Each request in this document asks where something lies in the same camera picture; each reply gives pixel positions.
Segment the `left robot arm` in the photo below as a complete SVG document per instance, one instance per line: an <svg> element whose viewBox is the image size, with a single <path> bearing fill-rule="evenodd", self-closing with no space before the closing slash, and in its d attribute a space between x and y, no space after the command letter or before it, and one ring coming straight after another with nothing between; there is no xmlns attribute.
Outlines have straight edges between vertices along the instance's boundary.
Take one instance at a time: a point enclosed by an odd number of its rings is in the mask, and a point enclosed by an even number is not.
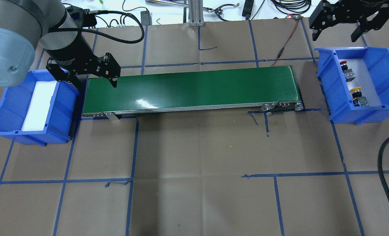
<svg viewBox="0 0 389 236"><path fill-rule="evenodd" d="M24 81L36 47L49 54L46 69L58 82L81 89L77 75L92 74L117 86L121 67L110 53L97 57L82 36L95 13L59 0L0 0L0 87Z"/></svg>

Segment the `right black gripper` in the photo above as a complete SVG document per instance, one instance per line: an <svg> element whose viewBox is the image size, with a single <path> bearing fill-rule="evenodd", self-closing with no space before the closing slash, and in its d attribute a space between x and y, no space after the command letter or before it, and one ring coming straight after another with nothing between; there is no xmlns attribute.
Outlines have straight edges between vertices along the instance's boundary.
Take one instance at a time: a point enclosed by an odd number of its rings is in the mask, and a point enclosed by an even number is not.
<svg viewBox="0 0 389 236"><path fill-rule="evenodd" d="M309 17L309 28L316 41L328 27L358 23L360 28L351 34L351 42L356 42L364 32L380 30L388 19L389 0L321 0Z"/></svg>

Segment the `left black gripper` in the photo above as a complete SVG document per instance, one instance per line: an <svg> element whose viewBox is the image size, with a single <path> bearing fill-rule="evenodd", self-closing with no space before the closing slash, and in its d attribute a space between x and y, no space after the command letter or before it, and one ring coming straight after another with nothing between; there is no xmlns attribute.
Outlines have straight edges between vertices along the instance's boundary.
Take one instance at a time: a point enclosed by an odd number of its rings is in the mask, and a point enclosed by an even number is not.
<svg viewBox="0 0 389 236"><path fill-rule="evenodd" d="M109 52L101 57L90 52L75 56L70 60L49 58L46 69L55 80L71 83L80 94L83 94L85 85L77 75L92 74L108 79L114 88L117 87L117 79L121 76L121 66Z"/></svg>

